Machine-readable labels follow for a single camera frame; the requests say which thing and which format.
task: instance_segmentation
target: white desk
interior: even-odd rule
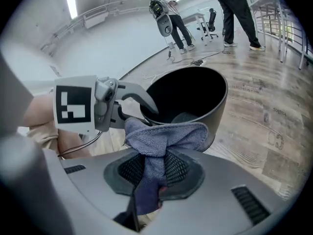
[[[209,28],[207,26],[207,23],[205,21],[205,18],[204,18],[204,14],[200,13],[200,12],[197,12],[197,13],[194,13],[190,16],[187,16],[187,17],[184,17],[182,19],[182,21],[184,22],[184,24],[188,24],[188,23],[191,23],[191,22],[194,22],[194,21],[197,21],[198,24],[199,24],[199,28],[200,28],[200,31],[201,31],[201,35],[203,37],[203,41],[204,41],[204,45],[207,45],[207,38],[205,37],[205,33],[204,33],[204,30],[202,28],[202,25],[201,25],[201,22],[200,22],[200,18],[203,20],[204,22],[204,25],[205,25],[205,30],[208,34],[208,37],[209,37],[209,41],[211,42],[212,39],[211,39],[211,35],[210,35],[210,31],[209,31]]]
[[[261,12],[261,22],[262,22],[262,32],[263,32],[263,38],[264,38],[264,45],[266,45],[265,42],[265,27],[264,27],[264,16],[262,14],[262,6],[266,6],[267,10],[266,13],[268,14],[268,6],[274,7],[274,16],[278,20],[278,27],[279,27],[279,51],[280,51],[280,62],[284,62],[285,59],[285,53],[287,53],[288,49],[288,39],[286,41],[286,21],[297,23],[298,25],[301,25],[296,17],[293,15],[288,15],[288,6],[285,4],[284,0],[256,0],[250,5],[250,8],[252,10],[252,15],[255,21],[256,31],[258,29],[257,20],[255,17],[255,13],[257,11]],[[302,31],[302,55],[301,55],[301,61],[299,65],[299,69],[302,68],[304,54],[305,54],[305,32],[303,29]]]

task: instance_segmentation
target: office chair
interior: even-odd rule
[[[215,31],[215,26],[214,26],[214,21],[216,18],[216,11],[214,9],[210,9],[210,20],[207,23],[208,29],[210,32]],[[204,33],[206,33],[206,29],[205,29],[205,25],[204,23],[201,23],[201,26],[204,30]],[[210,34],[211,35],[211,39],[213,39],[213,36],[219,37],[217,34]]]

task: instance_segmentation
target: microfiber cloth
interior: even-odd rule
[[[203,151],[209,132],[205,124],[177,123],[147,126],[136,118],[125,123],[125,143],[145,155],[142,180],[135,189],[137,215],[158,209],[158,191],[166,187],[164,156],[167,147]]]

